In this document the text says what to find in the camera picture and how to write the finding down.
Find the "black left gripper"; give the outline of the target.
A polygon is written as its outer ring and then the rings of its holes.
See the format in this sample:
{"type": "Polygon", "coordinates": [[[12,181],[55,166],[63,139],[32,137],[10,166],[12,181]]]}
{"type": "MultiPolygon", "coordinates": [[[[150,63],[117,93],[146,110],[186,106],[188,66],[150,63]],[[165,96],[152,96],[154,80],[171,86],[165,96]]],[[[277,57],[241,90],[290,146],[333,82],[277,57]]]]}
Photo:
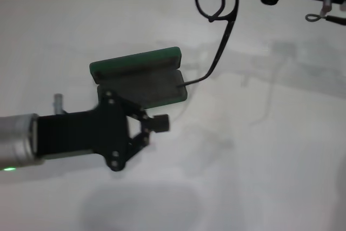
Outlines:
{"type": "Polygon", "coordinates": [[[126,161],[149,145],[151,132],[167,131],[167,114],[150,117],[141,105],[120,98],[115,92],[108,90],[91,110],[40,116],[37,156],[51,159],[64,155],[98,154],[103,156],[112,171],[121,171],[126,161]],[[142,122],[141,131],[129,141],[126,115],[152,123],[142,122]]]}

